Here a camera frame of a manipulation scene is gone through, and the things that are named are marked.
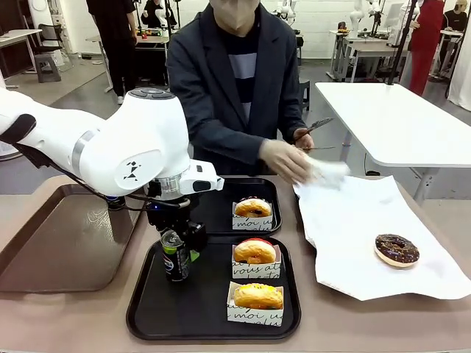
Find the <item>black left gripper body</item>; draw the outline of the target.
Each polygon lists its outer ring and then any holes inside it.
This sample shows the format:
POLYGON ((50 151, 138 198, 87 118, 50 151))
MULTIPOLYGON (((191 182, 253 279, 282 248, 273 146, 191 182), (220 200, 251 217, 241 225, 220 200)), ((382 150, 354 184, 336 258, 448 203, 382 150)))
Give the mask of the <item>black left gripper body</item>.
POLYGON ((148 222, 160 234, 167 230, 173 230, 179 235, 185 234, 189 230, 190 206, 191 201, 186 197, 149 202, 146 205, 148 222))

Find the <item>person's right hand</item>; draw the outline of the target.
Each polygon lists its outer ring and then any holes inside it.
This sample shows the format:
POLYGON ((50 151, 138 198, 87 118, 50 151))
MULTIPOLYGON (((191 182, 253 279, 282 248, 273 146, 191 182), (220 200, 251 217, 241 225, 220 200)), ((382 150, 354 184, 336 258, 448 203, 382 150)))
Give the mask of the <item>person's right hand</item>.
POLYGON ((288 183, 304 183, 311 177, 311 164, 305 153, 281 140, 264 140, 258 157, 288 183))

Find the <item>person's left hand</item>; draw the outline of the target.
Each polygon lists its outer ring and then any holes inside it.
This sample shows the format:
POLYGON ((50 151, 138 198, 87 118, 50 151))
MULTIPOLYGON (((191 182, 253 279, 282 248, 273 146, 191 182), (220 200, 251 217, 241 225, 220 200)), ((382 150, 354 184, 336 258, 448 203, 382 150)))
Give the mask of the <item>person's left hand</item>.
POLYGON ((314 140, 311 137, 308 128, 296 129, 293 134, 293 139, 294 139, 294 145, 298 149, 310 151, 315 147, 314 140))

